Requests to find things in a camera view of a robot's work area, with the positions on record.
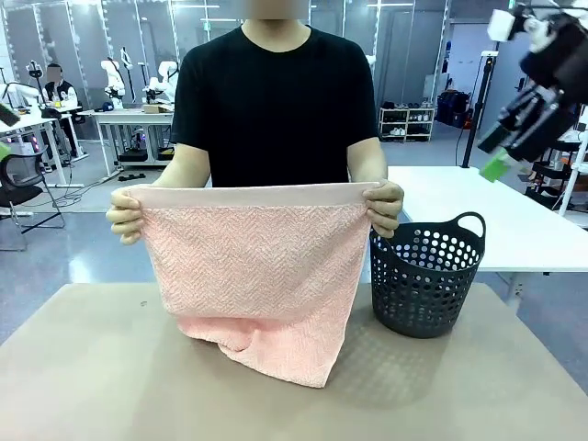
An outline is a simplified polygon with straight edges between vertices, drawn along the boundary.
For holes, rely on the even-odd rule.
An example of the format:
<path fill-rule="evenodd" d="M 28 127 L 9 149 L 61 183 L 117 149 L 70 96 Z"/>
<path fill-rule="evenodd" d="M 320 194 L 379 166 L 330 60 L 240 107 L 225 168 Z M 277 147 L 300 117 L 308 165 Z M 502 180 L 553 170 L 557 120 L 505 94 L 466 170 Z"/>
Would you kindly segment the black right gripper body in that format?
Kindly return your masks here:
<path fill-rule="evenodd" d="M 562 93 L 567 104 L 587 103 L 587 28 L 563 12 L 534 28 L 521 70 L 536 84 Z"/>

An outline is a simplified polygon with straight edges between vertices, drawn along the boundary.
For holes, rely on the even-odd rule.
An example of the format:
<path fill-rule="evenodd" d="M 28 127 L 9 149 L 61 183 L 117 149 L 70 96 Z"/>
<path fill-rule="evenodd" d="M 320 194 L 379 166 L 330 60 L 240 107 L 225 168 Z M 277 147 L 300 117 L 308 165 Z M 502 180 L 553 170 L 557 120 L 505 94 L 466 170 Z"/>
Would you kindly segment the person's right hand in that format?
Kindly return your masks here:
<path fill-rule="evenodd" d="M 135 186 L 119 188 L 112 192 L 110 209 L 106 213 L 111 231 L 124 245 L 133 245 L 141 238 L 143 225 L 141 204 L 130 194 Z"/>

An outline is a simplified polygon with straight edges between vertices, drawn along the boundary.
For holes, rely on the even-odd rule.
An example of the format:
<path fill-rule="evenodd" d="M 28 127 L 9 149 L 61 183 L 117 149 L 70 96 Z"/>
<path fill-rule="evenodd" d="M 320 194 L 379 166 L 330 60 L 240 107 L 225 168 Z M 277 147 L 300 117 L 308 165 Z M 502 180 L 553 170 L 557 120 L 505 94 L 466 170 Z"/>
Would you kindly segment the person's left hand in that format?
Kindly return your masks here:
<path fill-rule="evenodd" d="M 386 179 L 363 194 L 367 205 L 367 216 L 373 230 L 383 238 L 390 239 L 399 228 L 404 192 L 400 186 Z"/>

